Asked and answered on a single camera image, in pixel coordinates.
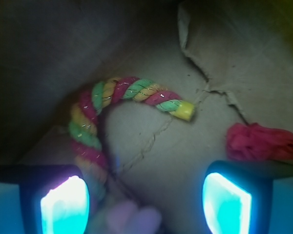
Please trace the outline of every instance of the yellow rope tip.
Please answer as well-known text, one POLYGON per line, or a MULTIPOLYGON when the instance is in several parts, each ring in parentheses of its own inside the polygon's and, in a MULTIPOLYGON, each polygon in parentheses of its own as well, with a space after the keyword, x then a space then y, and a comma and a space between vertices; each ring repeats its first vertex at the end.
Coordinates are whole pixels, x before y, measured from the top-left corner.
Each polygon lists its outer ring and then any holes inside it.
POLYGON ((190 121, 194 114, 194 105, 187 101, 181 101, 180 106, 176 111, 170 112, 173 116, 190 121))

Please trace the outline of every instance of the torn cardboard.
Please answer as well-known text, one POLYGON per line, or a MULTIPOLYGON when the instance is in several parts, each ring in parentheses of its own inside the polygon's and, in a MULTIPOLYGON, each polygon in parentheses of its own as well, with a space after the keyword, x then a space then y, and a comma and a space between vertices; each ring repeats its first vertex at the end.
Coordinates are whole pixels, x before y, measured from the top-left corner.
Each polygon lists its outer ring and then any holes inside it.
POLYGON ((179 5, 180 46, 248 123, 293 132, 293 0, 179 5))

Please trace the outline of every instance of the led light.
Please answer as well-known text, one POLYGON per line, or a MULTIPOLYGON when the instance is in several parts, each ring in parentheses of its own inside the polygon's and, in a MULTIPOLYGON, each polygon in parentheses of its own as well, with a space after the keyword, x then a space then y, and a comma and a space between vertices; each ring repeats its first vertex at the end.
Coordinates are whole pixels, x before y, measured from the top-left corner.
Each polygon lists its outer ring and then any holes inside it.
POLYGON ((206 176, 203 209, 213 234, 247 234, 250 229, 251 194, 219 173, 206 176))
POLYGON ((44 234, 83 234, 89 214, 89 192, 84 180, 69 177, 41 199, 44 234))

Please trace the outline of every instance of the red fabric knot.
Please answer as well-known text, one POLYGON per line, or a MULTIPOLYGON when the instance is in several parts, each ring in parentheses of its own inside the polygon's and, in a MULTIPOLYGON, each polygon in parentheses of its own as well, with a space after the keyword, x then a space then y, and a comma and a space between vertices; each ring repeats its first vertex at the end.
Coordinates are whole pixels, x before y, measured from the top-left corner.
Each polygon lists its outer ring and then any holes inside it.
POLYGON ((226 149, 232 160, 293 160, 293 133, 236 123, 228 129, 226 149))

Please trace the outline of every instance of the multicolored twisted rope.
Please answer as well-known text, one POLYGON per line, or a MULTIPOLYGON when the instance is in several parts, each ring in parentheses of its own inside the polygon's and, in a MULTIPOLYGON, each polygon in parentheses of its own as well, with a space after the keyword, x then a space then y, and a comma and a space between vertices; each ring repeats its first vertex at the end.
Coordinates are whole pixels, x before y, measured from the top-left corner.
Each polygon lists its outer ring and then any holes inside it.
POLYGON ((97 198, 104 196, 104 192, 99 190, 104 190, 107 179, 107 158, 97 138, 98 115, 104 107, 121 99, 144 101, 160 111, 187 121, 194 113, 194 105, 183 101, 176 93, 151 80, 137 77, 111 78, 94 85, 91 92, 81 93, 79 103, 71 109, 69 131, 77 154, 77 164, 102 184, 101 188, 96 187, 97 198))

